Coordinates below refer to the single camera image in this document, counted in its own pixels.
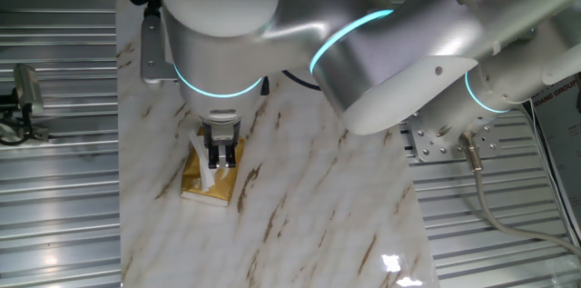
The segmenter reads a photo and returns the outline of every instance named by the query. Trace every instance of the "cyan led ring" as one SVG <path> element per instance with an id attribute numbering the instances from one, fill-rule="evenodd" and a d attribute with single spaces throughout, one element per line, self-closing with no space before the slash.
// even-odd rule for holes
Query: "cyan led ring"
<path id="1" fill-rule="evenodd" d="M 252 84 L 252 86 L 244 89 L 241 92 L 238 93 L 234 93 L 234 94 L 213 94 L 213 93 L 208 93 L 208 92 L 204 92 L 202 89 L 200 88 L 196 88 L 193 84 L 188 83 L 187 80 L 185 80 L 185 78 L 183 78 L 182 74 L 180 74 L 180 71 L 178 71 L 177 66 L 173 65 L 173 68 L 175 69 L 175 73 L 178 74 L 178 76 L 180 77 L 180 79 L 182 79 L 182 81 L 188 85 L 188 87 L 190 87 L 192 90 L 194 90 L 195 92 L 198 92 L 200 94 L 204 94 L 206 96 L 209 97 L 217 97 L 217 98 L 232 98 L 232 97 L 236 97 L 236 96 L 240 96 L 244 93 L 248 93 L 250 90 L 252 90 L 252 88 L 256 87 L 257 84 L 259 84 L 262 80 L 262 78 L 260 78 L 259 80 L 256 81 L 256 83 Z"/>
<path id="2" fill-rule="evenodd" d="M 470 89 L 470 84 L 468 84 L 468 73 L 464 74 L 464 80 L 466 81 L 466 88 L 468 89 L 468 92 L 470 93 L 470 96 L 472 96 L 472 99 L 473 99 L 473 100 L 474 100 L 476 103 L 478 103 L 478 105 L 482 106 L 482 107 L 483 107 L 485 110 L 488 110 L 488 111 L 490 111 L 490 112 L 494 112 L 494 113 L 506 113 L 506 112 L 508 112 L 508 111 L 509 111 L 509 110 L 508 110 L 508 111 L 498 111 L 498 110 L 494 110 L 494 109 L 491 109 L 490 107 L 488 107 L 488 106 L 486 106 L 486 105 L 482 104 L 482 102 L 480 102 L 480 101 L 479 101 L 479 100 L 476 98 L 476 96 L 474 95 L 474 93 L 472 93 L 472 89 Z"/>
<path id="3" fill-rule="evenodd" d="M 376 11 L 374 13 L 363 16 L 361 19 L 356 20 L 347 25 L 346 27 L 344 27 L 343 29 L 339 30 L 335 35 L 329 38 L 329 40 L 325 42 L 323 46 L 320 47 L 319 51 L 317 51 L 315 56 L 312 57 L 312 60 L 310 60 L 310 73 L 312 74 L 315 65 L 317 64 L 317 62 L 319 62 L 319 59 L 325 54 L 325 52 L 327 52 L 327 50 L 330 49 L 330 47 L 333 46 L 333 44 L 337 43 L 346 34 L 368 23 L 369 21 L 380 19 L 386 15 L 390 15 L 392 12 L 393 10 Z"/>

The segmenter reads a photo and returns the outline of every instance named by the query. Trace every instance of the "metal shutter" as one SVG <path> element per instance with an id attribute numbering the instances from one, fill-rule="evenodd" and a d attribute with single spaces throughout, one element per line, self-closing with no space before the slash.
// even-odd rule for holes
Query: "metal shutter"
<path id="1" fill-rule="evenodd" d="M 50 142 L 0 147 L 0 286 L 119 287 L 115 0 L 0 0 L 1 94 L 15 63 Z"/>

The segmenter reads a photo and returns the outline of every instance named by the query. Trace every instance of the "bracket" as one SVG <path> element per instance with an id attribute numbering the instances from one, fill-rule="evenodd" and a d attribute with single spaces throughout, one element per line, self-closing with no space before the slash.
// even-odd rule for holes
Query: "bracket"
<path id="1" fill-rule="evenodd" d="M 146 84 L 178 80 L 173 65 L 165 62 L 162 40 L 162 19 L 157 15 L 147 15 L 142 22 L 141 56 L 142 80 Z"/>
<path id="2" fill-rule="evenodd" d="M 416 157 L 423 163 L 464 160 L 464 150 L 460 142 L 456 145 L 443 143 L 439 138 L 431 136 L 421 121 L 420 115 L 408 119 L 409 132 L 416 151 Z M 495 157 L 501 152 L 500 142 L 492 125 L 486 125 L 475 136 L 474 141 L 480 156 Z"/>

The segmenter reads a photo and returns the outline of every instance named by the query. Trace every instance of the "marble surface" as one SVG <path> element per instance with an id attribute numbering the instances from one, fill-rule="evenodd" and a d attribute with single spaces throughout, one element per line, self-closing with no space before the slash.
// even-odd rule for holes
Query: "marble surface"
<path id="1" fill-rule="evenodd" d="M 117 0 L 123 287 L 438 287 L 398 128 L 350 134 L 279 74 L 243 120 L 230 206 L 182 199 L 196 116 L 142 83 L 142 14 Z"/>

